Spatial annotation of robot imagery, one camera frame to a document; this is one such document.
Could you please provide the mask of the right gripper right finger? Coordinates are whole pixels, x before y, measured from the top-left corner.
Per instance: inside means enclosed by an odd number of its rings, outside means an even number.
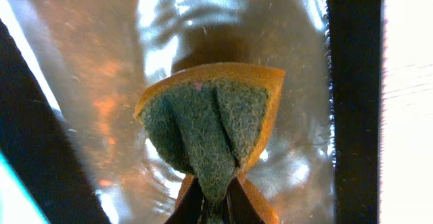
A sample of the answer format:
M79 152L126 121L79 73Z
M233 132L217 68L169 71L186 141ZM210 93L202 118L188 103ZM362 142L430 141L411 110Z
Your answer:
M234 178L227 188L225 224L265 224L254 210L237 178Z

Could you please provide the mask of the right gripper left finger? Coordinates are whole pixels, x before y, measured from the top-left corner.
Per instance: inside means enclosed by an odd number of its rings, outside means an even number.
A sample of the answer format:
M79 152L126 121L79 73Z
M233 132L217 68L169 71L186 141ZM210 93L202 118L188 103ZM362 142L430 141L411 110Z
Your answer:
M178 207L164 224L198 224L202 214L204 194L197 178L194 178Z

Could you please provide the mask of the green yellow sponge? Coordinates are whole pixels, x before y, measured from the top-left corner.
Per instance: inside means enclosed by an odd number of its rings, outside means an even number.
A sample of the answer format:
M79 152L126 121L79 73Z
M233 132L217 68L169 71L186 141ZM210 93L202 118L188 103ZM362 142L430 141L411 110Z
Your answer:
M196 66L147 88L135 118L159 156L185 173L182 200L194 178L204 203L199 223L225 223L225 196L234 178L265 223L278 217L246 179L271 136L285 73L241 63Z

